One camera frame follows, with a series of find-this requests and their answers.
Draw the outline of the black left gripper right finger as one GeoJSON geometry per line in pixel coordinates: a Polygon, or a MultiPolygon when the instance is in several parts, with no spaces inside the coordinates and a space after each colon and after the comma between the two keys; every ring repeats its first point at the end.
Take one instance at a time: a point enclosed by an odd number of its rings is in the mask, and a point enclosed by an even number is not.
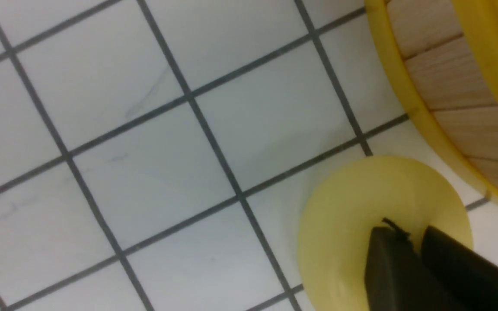
{"type": "Polygon", "coordinates": [[[498,266],[429,226],[421,259],[449,294],[469,311],[498,311],[498,266]]]}

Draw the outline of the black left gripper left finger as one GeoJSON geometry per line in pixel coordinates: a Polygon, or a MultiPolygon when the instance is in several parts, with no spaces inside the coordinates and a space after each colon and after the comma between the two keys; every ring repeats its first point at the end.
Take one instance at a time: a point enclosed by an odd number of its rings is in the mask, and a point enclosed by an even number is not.
{"type": "Polygon", "coordinates": [[[392,228],[371,231],[365,266],[370,311],[465,311],[392,228]]]}

